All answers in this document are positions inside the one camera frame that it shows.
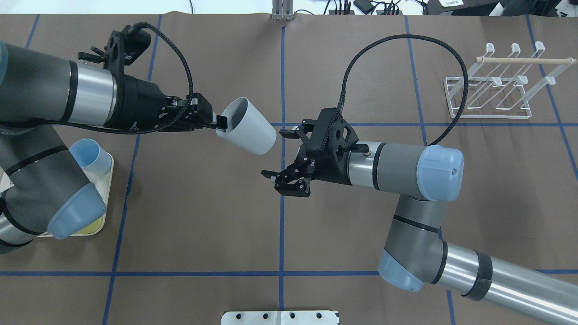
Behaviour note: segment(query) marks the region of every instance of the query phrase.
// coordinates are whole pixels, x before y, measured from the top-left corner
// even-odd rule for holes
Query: blue joint cap
[[[454,201],[464,176],[464,155],[458,149],[428,146],[417,162],[417,186],[430,201]]]
[[[64,239],[93,223],[105,212],[106,205],[97,187],[88,183],[60,207],[47,230],[56,239]]]
[[[416,278],[405,267],[403,267],[395,258],[383,249],[381,261],[377,269],[379,275],[390,284],[407,291],[418,292],[424,285],[424,282]]]
[[[6,70],[8,70],[8,47],[0,40],[0,86],[6,76]]]

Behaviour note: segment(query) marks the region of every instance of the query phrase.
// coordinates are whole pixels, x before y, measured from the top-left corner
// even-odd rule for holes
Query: wooden rod
[[[482,58],[477,57],[476,63],[496,64],[576,64],[578,61],[572,58]]]

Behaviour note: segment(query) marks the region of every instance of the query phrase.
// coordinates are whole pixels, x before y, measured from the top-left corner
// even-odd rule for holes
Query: light blue cup
[[[112,159],[107,152],[92,139],[76,141],[69,149],[72,157],[82,170],[95,174],[104,174],[110,170]]]

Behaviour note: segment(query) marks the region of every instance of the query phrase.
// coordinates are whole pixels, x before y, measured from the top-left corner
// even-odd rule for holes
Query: black rubber band
[[[382,142],[379,144],[379,146],[375,150],[375,156],[373,157],[373,171],[372,171],[373,187],[378,191],[380,189],[379,189],[379,185],[377,184],[377,165],[379,164],[379,155],[381,155],[381,150],[383,149],[384,145],[386,145],[385,142]]]
[[[476,281],[473,283],[472,288],[462,297],[468,297],[473,301],[482,300],[488,293],[490,286],[492,285],[492,258],[488,254],[480,253],[474,251],[477,254],[477,276]]]
[[[447,262],[447,243],[446,243],[446,241],[442,241],[442,244],[443,244],[442,263],[441,263],[440,266],[439,266],[438,274],[435,276],[435,279],[434,279],[432,282],[430,282],[430,283],[433,284],[433,285],[436,284],[436,283],[439,281],[439,279],[442,278],[443,270],[446,268],[446,262]]]
[[[32,240],[27,241],[27,242],[24,243],[24,244],[11,244],[11,243],[7,243],[7,242],[5,242],[5,241],[3,241],[3,240],[0,239],[0,245],[4,245],[4,246],[7,246],[7,247],[22,247],[22,246],[28,245],[30,242],[32,242]]]
[[[72,111],[74,110],[74,104],[76,102],[76,90],[78,89],[78,66],[76,62],[71,62],[71,85],[68,90],[68,101],[66,102],[66,109],[64,114],[60,119],[63,122],[68,122],[72,116]]]
[[[413,220],[410,220],[410,219],[406,219],[406,218],[400,217],[400,216],[398,216],[398,215],[394,215],[394,220],[397,220],[397,221],[406,223],[406,224],[408,224],[408,225],[410,225],[410,226],[414,226],[414,227],[417,227],[417,228],[421,228],[421,229],[423,229],[423,230],[435,232],[436,234],[437,234],[438,231],[439,231],[439,229],[437,229],[437,228],[433,228],[433,227],[428,226],[428,225],[426,225],[426,224],[419,223],[419,222],[417,222],[417,221],[413,221]]]
[[[7,207],[6,204],[4,203],[4,198],[3,198],[3,197],[2,197],[2,204],[3,204],[4,206],[3,206],[3,209],[0,210],[0,213],[3,213],[4,216],[6,217],[6,219],[7,219],[13,226],[15,226],[18,230],[20,230],[20,231],[22,231],[22,232],[25,232],[25,233],[27,233],[27,234],[29,234],[29,235],[36,235],[36,236],[38,236],[38,235],[42,235],[42,234],[43,234],[43,232],[35,232],[35,231],[30,230],[30,229],[27,229],[26,227],[24,227],[24,226],[22,226],[20,223],[18,223],[18,222],[14,219],[14,217],[12,216],[12,214],[10,213],[10,211],[8,211],[8,207]]]
[[[5,173],[9,177],[10,175],[14,174],[15,172],[21,170],[22,168],[24,168],[28,165],[31,165],[31,164],[39,161],[40,159],[46,158],[52,154],[59,153],[59,152],[64,151],[64,150],[68,150],[68,148],[66,146],[58,146],[58,147],[54,147],[52,149],[44,150],[41,153],[37,153],[30,158],[26,158],[23,161],[18,162],[14,166],[8,168],[5,171]]]

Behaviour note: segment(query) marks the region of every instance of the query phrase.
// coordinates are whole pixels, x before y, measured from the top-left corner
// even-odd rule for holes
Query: cup
[[[258,156],[273,148],[277,132],[247,98],[230,103],[223,116],[227,117],[227,130],[217,130],[221,138]]]
[[[76,141],[69,151],[82,170],[86,172],[104,174],[112,166],[112,159],[108,153],[92,139]]]

